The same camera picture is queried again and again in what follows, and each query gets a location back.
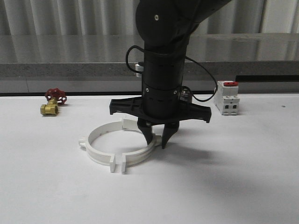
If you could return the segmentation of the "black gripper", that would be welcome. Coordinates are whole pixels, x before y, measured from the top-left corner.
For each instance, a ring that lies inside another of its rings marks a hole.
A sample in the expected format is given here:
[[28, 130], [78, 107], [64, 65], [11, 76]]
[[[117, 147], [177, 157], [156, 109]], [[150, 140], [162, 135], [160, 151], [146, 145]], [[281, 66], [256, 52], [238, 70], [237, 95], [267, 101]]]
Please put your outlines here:
[[[162, 135], [162, 149], [178, 131], [181, 120], [200, 119], [209, 122], [210, 107], [187, 103], [180, 100], [186, 51], [166, 56], [144, 53], [142, 74], [142, 96], [135, 98], [113, 99], [110, 114], [126, 113], [149, 121], [165, 124]], [[150, 123], [137, 123], [149, 145], [153, 139]]]

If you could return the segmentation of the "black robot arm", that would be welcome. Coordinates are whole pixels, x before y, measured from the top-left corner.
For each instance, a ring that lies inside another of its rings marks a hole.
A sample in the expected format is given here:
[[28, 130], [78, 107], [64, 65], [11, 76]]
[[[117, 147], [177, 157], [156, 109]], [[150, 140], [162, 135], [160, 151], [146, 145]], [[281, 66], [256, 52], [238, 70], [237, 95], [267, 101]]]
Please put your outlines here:
[[209, 107], [183, 101], [183, 70], [190, 35], [199, 24], [227, 4], [225, 0], [142, 0], [135, 23], [144, 41], [142, 95], [113, 99], [110, 113], [126, 113], [138, 118], [137, 126], [147, 143], [152, 127], [164, 125], [162, 146], [178, 131], [182, 120], [209, 122]]

